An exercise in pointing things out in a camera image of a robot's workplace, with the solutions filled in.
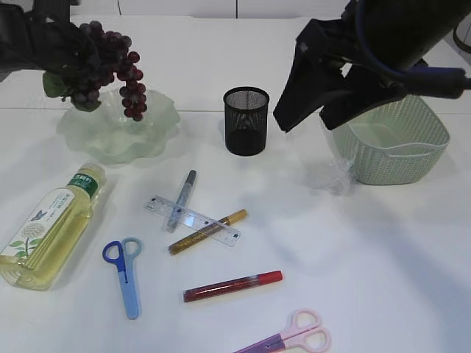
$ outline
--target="butterfly illustration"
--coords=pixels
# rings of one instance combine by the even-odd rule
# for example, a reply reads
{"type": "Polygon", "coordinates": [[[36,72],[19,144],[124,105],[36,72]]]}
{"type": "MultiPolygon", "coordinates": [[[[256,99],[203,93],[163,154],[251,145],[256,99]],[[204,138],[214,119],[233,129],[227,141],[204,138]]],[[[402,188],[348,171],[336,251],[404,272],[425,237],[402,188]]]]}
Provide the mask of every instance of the butterfly illustration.
{"type": "Polygon", "coordinates": [[[38,213],[36,213],[36,215],[31,218],[31,222],[33,221],[39,221],[40,219],[42,219],[42,217],[44,217],[45,215],[47,214],[47,212],[44,212],[42,210],[39,210],[38,213]]]}

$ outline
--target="bottle label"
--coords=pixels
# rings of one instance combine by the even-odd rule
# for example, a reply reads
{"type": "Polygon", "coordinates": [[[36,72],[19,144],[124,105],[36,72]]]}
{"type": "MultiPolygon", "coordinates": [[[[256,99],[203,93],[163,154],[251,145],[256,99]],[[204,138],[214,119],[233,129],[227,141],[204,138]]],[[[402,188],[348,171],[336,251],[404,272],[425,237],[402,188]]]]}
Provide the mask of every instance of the bottle label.
{"type": "Polygon", "coordinates": [[[74,197],[69,189],[56,189],[44,196],[0,255],[28,258],[74,197]]]}
{"type": "Polygon", "coordinates": [[[67,185],[78,186],[87,192],[92,197],[98,189],[98,182],[91,176],[83,173],[77,173],[67,185]]]}

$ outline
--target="green glass bowl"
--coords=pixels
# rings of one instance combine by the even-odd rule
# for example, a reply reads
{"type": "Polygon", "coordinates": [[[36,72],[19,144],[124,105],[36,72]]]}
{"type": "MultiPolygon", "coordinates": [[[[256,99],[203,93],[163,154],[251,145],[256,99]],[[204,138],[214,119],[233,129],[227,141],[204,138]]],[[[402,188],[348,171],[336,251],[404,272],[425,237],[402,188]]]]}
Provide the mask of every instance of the green glass bowl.
{"type": "Polygon", "coordinates": [[[84,151],[102,164],[130,163],[163,152],[169,132],[180,122],[174,102],[162,93],[146,92],[148,110],[136,122],[123,114],[118,90],[100,95],[92,113],[68,110],[57,126],[72,151],[84,151]]]}

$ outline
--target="green plastic basket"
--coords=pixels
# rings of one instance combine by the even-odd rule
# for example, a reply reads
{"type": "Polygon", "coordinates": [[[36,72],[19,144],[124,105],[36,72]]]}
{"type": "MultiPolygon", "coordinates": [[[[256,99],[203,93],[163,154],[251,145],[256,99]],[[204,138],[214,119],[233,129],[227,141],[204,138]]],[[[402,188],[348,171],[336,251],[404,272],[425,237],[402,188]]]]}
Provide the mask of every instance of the green plastic basket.
{"type": "Polygon", "coordinates": [[[399,185],[423,178],[447,148],[450,134],[423,99],[407,96],[333,130],[333,139],[359,182],[399,185]]]}

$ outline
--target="scissors handle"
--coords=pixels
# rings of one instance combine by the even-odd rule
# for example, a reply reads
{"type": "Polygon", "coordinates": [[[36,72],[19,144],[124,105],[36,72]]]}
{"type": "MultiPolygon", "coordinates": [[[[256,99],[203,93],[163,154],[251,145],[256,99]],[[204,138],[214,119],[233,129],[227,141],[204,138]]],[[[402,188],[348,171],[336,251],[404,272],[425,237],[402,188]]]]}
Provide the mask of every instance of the scissors handle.
{"type": "Polygon", "coordinates": [[[304,332],[298,336],[287,338],[284,340],[287,349],[300,347],[307,353],[323,353],[330,347],[330,334],[323,327],[313,329],[312,331],[304,332]],[[316,347],[312,347],[308,342],[308,338],[311,336],[320,335],[322,336],[322,343],[316,347]]]}
{"type": "Polygon", "coordinates": [[[308,353],[322,353],[330,347],[330,334],[321,327],[322,320],[318,313],[311,309],[296,310],[291,316],[291,324],[280,333],[286,348],[300,347],[308,353]],[[306,326],[300,326],[298,323],[302,315],[312,318],[312,323],[306,326]],[[308,338],[315,335],[321,335],[322,344],[312,347],[308,343],[308,338]]]}
{"type": "Polygon", "coordinates": [[[102,256],[103,256],[103,260],[105,260],[107,263],[112,263],[116,265],[116,267],[118,268],[118,272],[126,271],[126,266],[124,264],[123,246],[121,245],[119,241],[112,241],[111,243],[106,244],[105,247],[103,248],[102,256]],[[116,258],[108,257],[107,255],[108,250],[110,250],[114,246],[118,247],[118,257],[116,258]]]}
{"type": "Polygon", "coordinates": [[[125,238],[121,242],[123,244],[123,253],[124,253],[124,262],[126,263],[126,267],[128,268],[128,272],[132,271],[132,261],[141,253],[142,250],[142,242],[137,238],[125,238]],[[127,252],[127,244],[128,243],[135,243],[136,248],[135,251],[132,253],[127,252]]]}

